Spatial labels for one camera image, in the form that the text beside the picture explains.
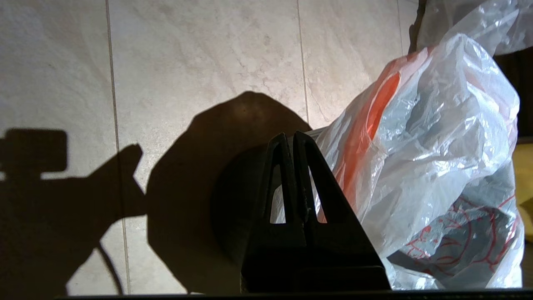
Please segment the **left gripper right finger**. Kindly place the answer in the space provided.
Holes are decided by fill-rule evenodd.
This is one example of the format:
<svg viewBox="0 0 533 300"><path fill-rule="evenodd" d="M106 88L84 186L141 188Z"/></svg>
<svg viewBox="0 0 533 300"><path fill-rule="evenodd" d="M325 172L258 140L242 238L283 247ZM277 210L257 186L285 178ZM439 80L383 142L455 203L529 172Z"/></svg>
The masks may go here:
<svg viewBox="0 0 533 300"><path fill-rule="evenodd" d="M314 140L297 131L294 169L308 262L301 281L313 292L390 291L379 255Z"/></svg>

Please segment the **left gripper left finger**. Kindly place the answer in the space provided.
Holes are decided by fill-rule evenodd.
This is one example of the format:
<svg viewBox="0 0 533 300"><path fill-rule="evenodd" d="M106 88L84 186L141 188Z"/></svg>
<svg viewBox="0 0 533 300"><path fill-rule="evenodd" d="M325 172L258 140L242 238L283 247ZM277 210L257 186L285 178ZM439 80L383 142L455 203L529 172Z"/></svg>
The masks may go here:
<svg viewBox="0 0 533 300"><path fill-rule="evenodd" d="M248 293L306 293L309 291L309 249L305 224L309 206L295 164L299 162L297 142L303 132L280 133L267 146L251 230L242 261L242 288ZM275 168L280 169L284 223L272 223Z"/></svg>

